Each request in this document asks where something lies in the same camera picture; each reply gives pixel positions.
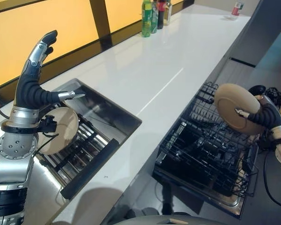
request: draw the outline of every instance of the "dishwasher rack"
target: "dishwasher rack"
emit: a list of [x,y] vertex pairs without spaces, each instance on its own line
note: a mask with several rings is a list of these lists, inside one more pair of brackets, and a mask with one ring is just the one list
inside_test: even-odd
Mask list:
[[[220,118],[213,104],[217,88],[203,84],[160,144],[156,165],[170,157],[178,162],[173,166],[187,165],[187,182],[203,192],[253,196],[258,174],[256,137],[232,130]],[[255,184],[248,188],[253,176]]]
[[[39,117],[42,118],[58,107],[67,105],[64,103],[50,105],[40,111]],[[45,155],[39,152],[37,155],[39,162],[47,167],[63,187],[61,194],[66,199],[73,197],[84,184],[85,177],[93,174],[98,164],[119,146],[115,139],[109,140],[81,114],[78,113],[77,116],[78,130],[68,146],[55,154]]]

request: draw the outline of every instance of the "robotic hand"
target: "robotic hand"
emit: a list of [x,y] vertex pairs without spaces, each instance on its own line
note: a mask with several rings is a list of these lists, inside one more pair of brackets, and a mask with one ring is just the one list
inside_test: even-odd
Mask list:
[[41,67],[57,31],[45,34],[25,62],[17,85],[14,106],[0,138],[0,225],[19,225],[24,218],[24,204],[37,150],[38,132],[55,132],[52,116],[38,121],[41,107],[85,95],[81,91],[49,92],[39,85]]
[[255,97],[262,105],[260,112],[254,114],[241,109],[235,109],[235,111],[239,116],[262,125],[270,131],[270,140],[276,146],[276,157],[281,163],[281,114],[267,96],[257,95]]

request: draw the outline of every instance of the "white countertop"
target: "white countertop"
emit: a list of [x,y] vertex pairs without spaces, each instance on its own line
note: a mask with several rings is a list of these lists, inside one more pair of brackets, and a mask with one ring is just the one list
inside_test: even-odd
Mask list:
[[42,85],[77,78],[142,120],[55,222],[100,224],[250,19],[229,13],[192,5],[151,37],[137,34]]

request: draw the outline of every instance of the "sink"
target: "sink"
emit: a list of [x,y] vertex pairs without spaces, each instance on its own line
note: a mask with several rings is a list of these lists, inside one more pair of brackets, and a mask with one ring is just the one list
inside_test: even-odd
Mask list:
[[140,119],[77,79],[55,89],[63,90],[83,90],[86,96],[46,106],[39,118],[54,108],[68,106],[79,117],[78,132],[59,153],[34,158],[24,225],[53,219],[141,124]]

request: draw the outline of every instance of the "bottle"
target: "bottle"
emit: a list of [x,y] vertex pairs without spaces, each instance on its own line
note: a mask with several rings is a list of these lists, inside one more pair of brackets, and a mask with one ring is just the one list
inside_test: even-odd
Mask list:
[[166,1],[166,0],[159,0],[157,29],[162,29],[162,28],[163,28],[163,18],[164,18],[164,11],[165,11],[165,1]]
[[169,26],[171,15],[172,15],[172,4],[170,0],[167,0],[167,3],[165,5],[165,17],[163,22],[165,26]]
[[144,37],[149,37],[151,34],[151,16],[152,5],[150,0],[143,0],[142,7],[142,29],[141,33]]
[[151,33],[154,34],[157,32],[158,24],[158,2],[153,0],[152,2],[152,23],[151,23]]
[[240,2],[240,1],[237,1],[235,3],[235,6],[234,6],[232,12],[231,12],[230,18],[234,19],[234,20],[237,19],[239,14],[240,14],[240,11],[242,11],[243,7],[244,7],[244,3]]

